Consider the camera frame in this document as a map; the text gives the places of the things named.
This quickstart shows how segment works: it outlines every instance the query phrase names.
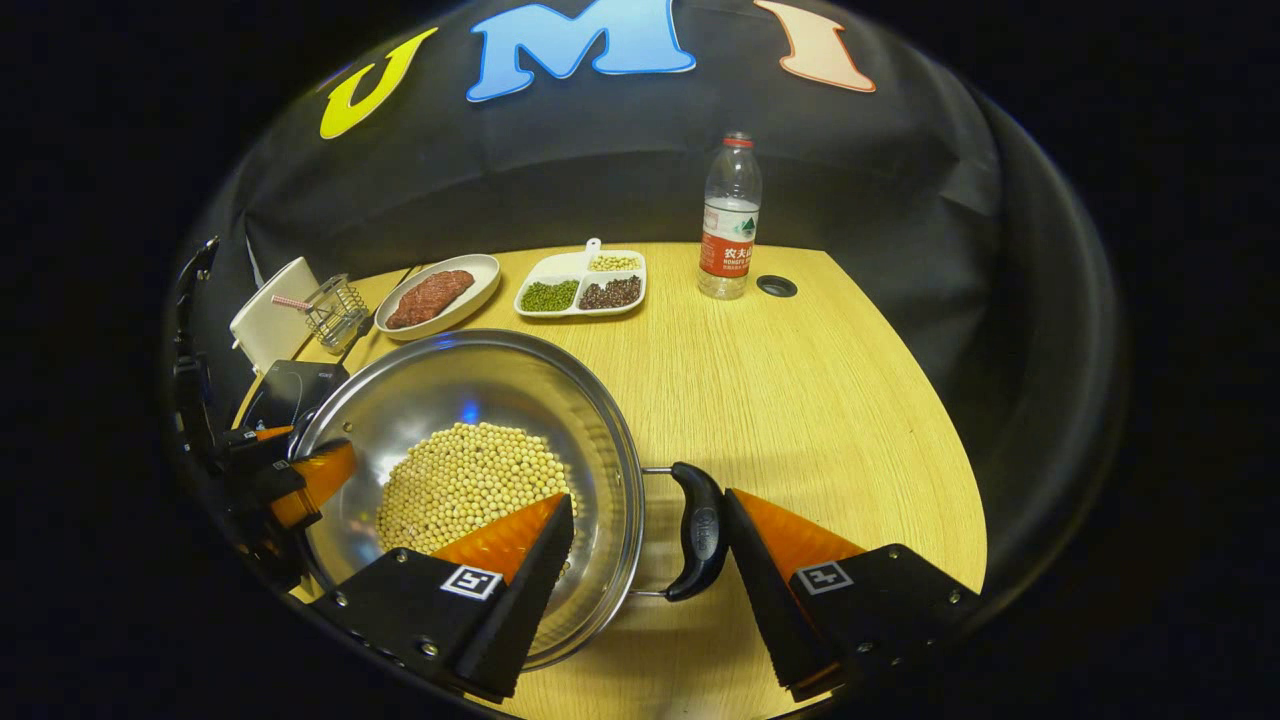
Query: wire basket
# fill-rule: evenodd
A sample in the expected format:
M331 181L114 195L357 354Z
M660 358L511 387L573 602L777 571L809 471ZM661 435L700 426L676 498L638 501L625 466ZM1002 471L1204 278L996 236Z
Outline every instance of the wire basket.
M369 307L360 291L347 283L346 273L325 281L307 296L306 304L307 328L333 355L342 355L360 322L369 316Z

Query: pink letter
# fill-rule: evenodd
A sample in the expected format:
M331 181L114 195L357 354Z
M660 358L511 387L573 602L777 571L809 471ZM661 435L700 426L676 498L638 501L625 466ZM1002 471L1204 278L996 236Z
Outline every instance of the pink letter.
M777 15L787 33L791 54L782 59L782 69L836 87L876 91L876 83L858 72L849 50L836 35L836 31L845 29L840 23L782 3L755 0L755 4Z

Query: stainless steel pot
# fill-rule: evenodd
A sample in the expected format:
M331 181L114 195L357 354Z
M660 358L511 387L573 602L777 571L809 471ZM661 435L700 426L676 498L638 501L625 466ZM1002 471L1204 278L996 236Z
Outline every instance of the stainless steel pot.
M308 415L291 457L347 438L357 460L356 474L320 509L324 518L307 528L314 571L326 591L383 555L374 525L383 486L412 445L456 421L515 425L548 439L571 469L579 516L570 569L547 605L525 670L579 650L622 605L644 537L643 474L671 474L685 491L685 568L663 591L631 592L685 600L723 568L727 543L716 482L684 462L643 469L600 380L536 337L480 329L404 345L356 373Z

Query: plastic bottle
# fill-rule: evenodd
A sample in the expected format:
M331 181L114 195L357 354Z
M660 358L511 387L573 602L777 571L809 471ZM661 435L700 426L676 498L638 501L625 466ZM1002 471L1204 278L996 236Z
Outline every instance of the plastic bottle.
M719 300L741 297L751 264L764 179L744 132L724 136L703 193L703 251L698 288Z

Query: bottle cap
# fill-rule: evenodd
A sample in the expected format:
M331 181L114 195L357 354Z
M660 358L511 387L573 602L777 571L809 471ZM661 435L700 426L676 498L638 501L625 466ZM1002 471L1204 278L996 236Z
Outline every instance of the bottle cap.
M751 136L745 132L731 132L724 136L724 145L730 147L754 147L755 143L751 142Z

